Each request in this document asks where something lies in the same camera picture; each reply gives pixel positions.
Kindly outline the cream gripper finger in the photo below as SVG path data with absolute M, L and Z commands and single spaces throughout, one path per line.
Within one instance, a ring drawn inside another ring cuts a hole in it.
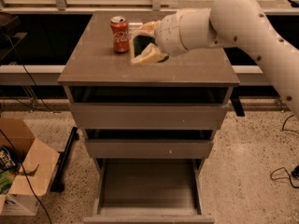
M 139 52 L 139 46 L 130 45 L 131 63 L 132 64 L 152 64 L 164 61 L 167 54 L 160 51 L 160 49 L 153 43 L 149 43 L 144 49 Z
M 155 39 L 155 30 L 156 30 L 159 22 L 160 21 L 149 21 L 149 22 L 144 23 L 141 26 L 135 28 L 131 33 L 129 45 L 132 44 L 132 39 L 139 35 L 150 36 Z

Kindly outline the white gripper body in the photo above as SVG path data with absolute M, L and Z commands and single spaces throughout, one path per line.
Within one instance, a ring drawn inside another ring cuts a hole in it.
M 179 14 L 171 14 L 160 20 L 155 30 L 155 42 L 161 52 L 170 56 L 184 54 L 184 48 L 180 38 Z

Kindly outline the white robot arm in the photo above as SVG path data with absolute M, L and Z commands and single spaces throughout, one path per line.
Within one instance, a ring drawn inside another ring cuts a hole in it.
M 274 29 L 256 0 L 215 0 L 210 8 L 184 8 L 137 27 L 131 63 L 152 64 L 193 49 L 237 47 L 263 71 L 299 117 L 299 50 Z

